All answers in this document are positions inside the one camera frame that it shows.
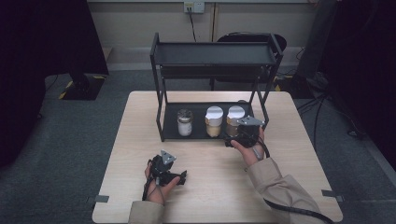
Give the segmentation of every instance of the wooden table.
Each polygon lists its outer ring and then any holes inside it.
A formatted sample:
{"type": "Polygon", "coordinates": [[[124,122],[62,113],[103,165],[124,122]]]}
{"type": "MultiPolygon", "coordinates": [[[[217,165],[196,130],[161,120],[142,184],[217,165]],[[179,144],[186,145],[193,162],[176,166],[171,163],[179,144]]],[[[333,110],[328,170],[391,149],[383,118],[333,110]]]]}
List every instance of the wooden table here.
{"type": "MultiPolygon", "coordinates": [[[[170,102],[236,102],[248,100],[248,91],[169,91],[170,102]]],[[[293,175],[333,221],[343,218],[337,201],[322,196],[332,190],[291,97],[270,92],[265,103],[269,124],[265,143],[282,175],[293,175]]],[[[256,95],[252,104],[263,119],[256,95]]],[[[184,186],[177,186],[165,207],[167,223],[276,222],[271,209],[253,188],[240,153],[222,140],[161,141],[155,122],[158,100],[155,91],[133,91],[128,99],[119,132],[106,168],[92,219],[96,223],[127,223],[133,201],[140,201],[148,159],[165,149],[177,157],[171,172],[188,171],[184,186]]]]}

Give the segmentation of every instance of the glass jar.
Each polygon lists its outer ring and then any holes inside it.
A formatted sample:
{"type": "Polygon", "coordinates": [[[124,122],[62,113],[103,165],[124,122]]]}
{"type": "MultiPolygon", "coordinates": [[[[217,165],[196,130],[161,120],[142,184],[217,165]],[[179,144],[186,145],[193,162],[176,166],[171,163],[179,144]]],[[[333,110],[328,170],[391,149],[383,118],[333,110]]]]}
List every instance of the glass jar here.
{"type": "Polygon", "coordinates": [[[210,106],[206,110],[206,133],[211,137],[220,135],[223,111],[218,106],[210,106]]]}
{"type": "Polygon", "coordinates": [[[177,111],[177,128],[181,136],[189,136],[192,132],[192,112],[189,109],[177,111]]]}
{"type": "Polygon", "coordinates": [[[228,109],[227,115],[227,127],[225,132],[229,136],[237,136],[238,135],[238,120],[245,116],[245,110],[239,105],[231,106],[228,109]]]}

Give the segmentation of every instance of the two-tier shelf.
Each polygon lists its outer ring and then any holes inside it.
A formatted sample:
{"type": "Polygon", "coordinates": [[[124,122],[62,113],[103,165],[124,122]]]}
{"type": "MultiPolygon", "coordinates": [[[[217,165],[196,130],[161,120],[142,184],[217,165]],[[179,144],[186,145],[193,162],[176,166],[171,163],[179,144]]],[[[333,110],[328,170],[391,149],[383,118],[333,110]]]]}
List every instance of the two-tier shelf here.
{"type": "Polygon", "coordinates": [[[264,125],[266,125],[269,119],[265,109],[265,101],[283,57],[283,52],[277,44],[274,35],[268,35],[268,42],[176,43],[160,42],[158,33],[155,34],[150,60],[159,104],[156,121],[161,140],[212,139],[206,134],[205,126],[206,110],[212,105],[217,105],[224,111],[221,127],[224,133],[228,109],[231,106],[239,105],[245,109],[247,115],[254,117],[251,103],[256,92],[264,114],[264,125]],[[157,66],[159,66],[162,85],[160,85],[158,79],[157,66]],[[258,85],[258,80],[261,76],[268,76],[264,96],[262,96],[258,85]],[[215,103],[168,102],[166,79],[212,77],[253,77],[255,81],[249,101],[215,103]],[[163,124],[161,124],[163,99],[165,99],[165,110],[163,124]],[[177,130],[177,111],[182,108],[191,110],[194,116],[192,133],[187,137],[181,136],[177,130]]]}

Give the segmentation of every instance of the jar lid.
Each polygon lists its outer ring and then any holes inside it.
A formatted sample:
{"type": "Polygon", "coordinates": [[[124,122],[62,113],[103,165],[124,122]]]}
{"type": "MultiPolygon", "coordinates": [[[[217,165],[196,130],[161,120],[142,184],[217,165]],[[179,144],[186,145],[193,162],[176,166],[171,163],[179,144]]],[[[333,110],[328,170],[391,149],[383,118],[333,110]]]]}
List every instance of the jar lid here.
{"type": "Polygon", "coordinates": [[[228,109],[227,123],[238,126],[237,121],[245,116],[245,110],[239,105],[233,105],[228,109]]]}
{"type": "Polygon", "coordinates": [[[180,109],[177,111],[177,120],[181,123],[189,123],[192,121],[192,112],[189,109],[180,109]]]}
{"type": "Polygon", "coordinates": [[[205,122],[210,126],[220,126],[223,111],[219,106],[213,105],[206,110],[205,122]]]}

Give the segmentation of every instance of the hand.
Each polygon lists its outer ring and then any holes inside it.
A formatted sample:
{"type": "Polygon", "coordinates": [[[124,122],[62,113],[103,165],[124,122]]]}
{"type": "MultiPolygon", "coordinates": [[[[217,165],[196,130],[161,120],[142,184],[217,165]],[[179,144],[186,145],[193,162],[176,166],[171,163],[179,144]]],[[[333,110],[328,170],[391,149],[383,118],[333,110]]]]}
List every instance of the hand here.
{"type": "MultiPolygon", "coordinates": [[[[149,177],[150,167],[151,167],[151,162],[148,163],[148,167],[145,170],[146,178],[149,177]]],[[[169,182],[169,184],[167,184],[163,187],[157,186],[155,184],[155,180],[152,180],[151,183],[149,183],[147,200],[150,202],[153,202],[153,203],[160,203],[160,204],[164,205],[169,192],[171,191],[171,189],[173,189],[177,185],[179,180],[180,180],[180,177],[177,176],[177,177],[173,178],[171,180],[171,182],[169,182]]]]}
{"type": "MultiPolygon", "coordinates": [[[[261,127],[259,127],[259,132],[260,132],[260,139],[259,141],[264,141],[264,131],[262,130],[261,127]]],[[[251,166],[254,163],[258,162],[259,160],[256,157],[256,154],[253,151],[253,148],[245,148],[241,144],[239,144],[237,141],[232,140],[231,145],[233,145],[234,148],[238,149],[238,151],[242,154],[242,157],[244,158],[245,163],[247,166],[251,166]]],[[[260,154],[260,157],[262,158],[264,155],[264,149],[260,144],[256,144],[254,146],[256,148],[257,152],[260,154]]]]}

